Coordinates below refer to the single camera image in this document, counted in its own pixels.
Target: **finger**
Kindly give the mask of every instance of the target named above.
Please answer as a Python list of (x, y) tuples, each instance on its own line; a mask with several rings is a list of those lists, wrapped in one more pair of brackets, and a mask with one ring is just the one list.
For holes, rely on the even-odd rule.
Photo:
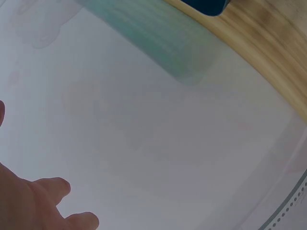
[(96, 230), (99, 226), (98, 217), (91, 212), (73, 214), (67, 217), (66, 220), (72, 225), (72, 229)]
[(34, 181), (42, 186), (57, 205), (71, 191), (71, 185), (62, 178), (48, 178)]
[(3, 101), (0, 101), (0, 126), (3, 123), (4, 114), (5, 114), (5, 105), (4, 105)]

